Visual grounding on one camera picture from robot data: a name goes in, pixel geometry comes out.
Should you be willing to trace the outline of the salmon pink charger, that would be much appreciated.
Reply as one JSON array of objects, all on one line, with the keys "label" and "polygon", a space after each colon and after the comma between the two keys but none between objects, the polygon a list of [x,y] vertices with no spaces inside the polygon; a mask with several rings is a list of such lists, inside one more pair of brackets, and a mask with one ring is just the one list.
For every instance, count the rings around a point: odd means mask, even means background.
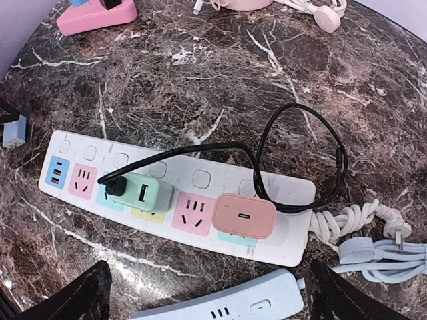
[{"label": "salmon pink charger", "polygon": [[273,232],[276,213],[270,201],[224,193],[215,202],[212,224],[230,235],[266,239]]}]

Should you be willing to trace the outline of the black plug on hub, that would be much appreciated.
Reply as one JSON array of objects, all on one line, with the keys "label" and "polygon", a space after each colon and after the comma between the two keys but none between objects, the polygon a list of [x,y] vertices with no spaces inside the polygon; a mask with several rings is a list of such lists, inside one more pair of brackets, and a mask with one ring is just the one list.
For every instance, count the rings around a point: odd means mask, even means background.
[{"label": "black plug on hub", "polygon": [[122,0],[100,0],[99,2],[106,10],[111,10],[122,4]]}]

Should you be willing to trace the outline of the grey-blue charger cube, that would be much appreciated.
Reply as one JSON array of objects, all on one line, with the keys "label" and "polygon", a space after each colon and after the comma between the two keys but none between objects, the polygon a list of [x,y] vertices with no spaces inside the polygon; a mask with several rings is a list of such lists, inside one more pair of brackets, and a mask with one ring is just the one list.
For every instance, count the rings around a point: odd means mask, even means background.
[{"label": "grey-blue charger cube", "polygon": [[18,120],[5,123],[3,127],[3,146],[6,149],[19,147],[26,142],[27,118],[20,115]]}]

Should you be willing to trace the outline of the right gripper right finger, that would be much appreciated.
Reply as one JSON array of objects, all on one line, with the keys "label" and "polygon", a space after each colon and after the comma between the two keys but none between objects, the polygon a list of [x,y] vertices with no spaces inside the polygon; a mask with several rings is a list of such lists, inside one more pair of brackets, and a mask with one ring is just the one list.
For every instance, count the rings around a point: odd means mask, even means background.
[{"label": "right gripper right finger", "polygon": [[365,295],[325,263],[310,263],[310,319],[399,320],[407,317]]}]

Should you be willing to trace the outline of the pink triangular power hub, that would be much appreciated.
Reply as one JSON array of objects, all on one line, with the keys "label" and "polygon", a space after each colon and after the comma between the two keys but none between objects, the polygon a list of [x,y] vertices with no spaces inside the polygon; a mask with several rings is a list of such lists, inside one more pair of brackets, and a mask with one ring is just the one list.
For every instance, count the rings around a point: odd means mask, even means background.
[{"label": "pink triangular power hub", "polygon": [[86,31],[131,23],[137,18],[134,1],[121,1],[117,6],[107,9],[107,1],[86,1],[70,5],[57,19],[57,26],[64,36]]}]

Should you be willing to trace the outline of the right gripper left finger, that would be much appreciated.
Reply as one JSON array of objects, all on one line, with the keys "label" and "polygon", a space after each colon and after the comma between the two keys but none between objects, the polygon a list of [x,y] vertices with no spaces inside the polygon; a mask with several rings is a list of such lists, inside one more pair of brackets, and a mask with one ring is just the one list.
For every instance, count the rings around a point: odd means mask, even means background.
[{"label": "right gripper left finger", "polygon": [[14,319],[109,319],[111,272],[101,260],[62,290]]}]

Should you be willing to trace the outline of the blue power strip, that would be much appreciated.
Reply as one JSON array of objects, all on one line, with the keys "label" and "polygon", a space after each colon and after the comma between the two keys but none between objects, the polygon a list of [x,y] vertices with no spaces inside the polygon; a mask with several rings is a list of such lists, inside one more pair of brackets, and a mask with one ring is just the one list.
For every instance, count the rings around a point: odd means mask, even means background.
[{"label": "blue power strip", "polygon": [[196,299],[148,309],[134,319],[285,319],[304,302],[294,276],[277,269],[234,287]]}]

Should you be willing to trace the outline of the pink white round socket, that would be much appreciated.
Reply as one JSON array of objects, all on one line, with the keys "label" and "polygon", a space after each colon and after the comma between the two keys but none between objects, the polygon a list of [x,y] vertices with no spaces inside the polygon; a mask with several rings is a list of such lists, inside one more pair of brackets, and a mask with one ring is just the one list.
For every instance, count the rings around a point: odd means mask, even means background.
[{"label": "pink white round socket", "polygon": [[225,7],[234,11],[255,11],[270,6],[273,0],[219,0],[211,1],[212,5],[218,8]]}]

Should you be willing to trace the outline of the blue plug on hub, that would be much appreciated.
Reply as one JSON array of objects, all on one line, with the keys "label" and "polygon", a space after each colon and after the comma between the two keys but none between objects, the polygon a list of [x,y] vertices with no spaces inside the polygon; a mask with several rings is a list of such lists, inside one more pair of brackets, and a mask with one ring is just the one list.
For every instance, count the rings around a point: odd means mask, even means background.
[{"label": "blue plug on hub", "polygon": [[83,4],[85,4],[86,2],[88,2],[89,0],[69,0],[70,4],[74,7],[78,7],[81,6]]}]

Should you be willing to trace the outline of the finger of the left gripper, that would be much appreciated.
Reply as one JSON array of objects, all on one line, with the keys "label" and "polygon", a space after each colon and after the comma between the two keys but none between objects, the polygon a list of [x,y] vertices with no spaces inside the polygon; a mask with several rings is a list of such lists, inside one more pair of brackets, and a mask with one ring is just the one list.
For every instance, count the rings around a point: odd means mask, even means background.
[{"label": "finger of the left gripper", "polygon": [[10,106],[3,98],[0,98],[0,108],[6,112],[0,117],[0,123],[11,123],[19,120],[20,113],[18,110]]}]

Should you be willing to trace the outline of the white multicolour power strip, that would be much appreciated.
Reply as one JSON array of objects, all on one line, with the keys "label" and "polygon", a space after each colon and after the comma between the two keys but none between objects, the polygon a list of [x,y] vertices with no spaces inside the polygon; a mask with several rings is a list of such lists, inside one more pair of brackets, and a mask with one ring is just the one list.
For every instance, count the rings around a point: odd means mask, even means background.
[{"label": "white multicolour power strip", "polygon": [[286,267],[295,267],[308,242],[311,212],[278,213],[266,239],[218,231],[211,220],[224,193],[254,196],[252,170],[187,156],[141,168],[142,175],[173,186],[169,211],[148,213],[113,202],[97,180],[130,163],[151,157],[153,149],[86,135],[55,131],[39,178],[41,191],[122,225],[213,251]]}]

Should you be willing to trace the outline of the green USB charger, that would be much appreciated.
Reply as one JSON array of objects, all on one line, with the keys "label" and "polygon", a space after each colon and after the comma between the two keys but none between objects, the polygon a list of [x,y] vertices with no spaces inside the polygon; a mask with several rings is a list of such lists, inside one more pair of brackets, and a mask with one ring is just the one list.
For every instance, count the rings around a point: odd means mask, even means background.
[{"label": "green USB charger", "polygon": [[157,178],[139,173],[126,173],[105,184],[114,202],[148,213],[165,213],[171,208],[174,187]]}]

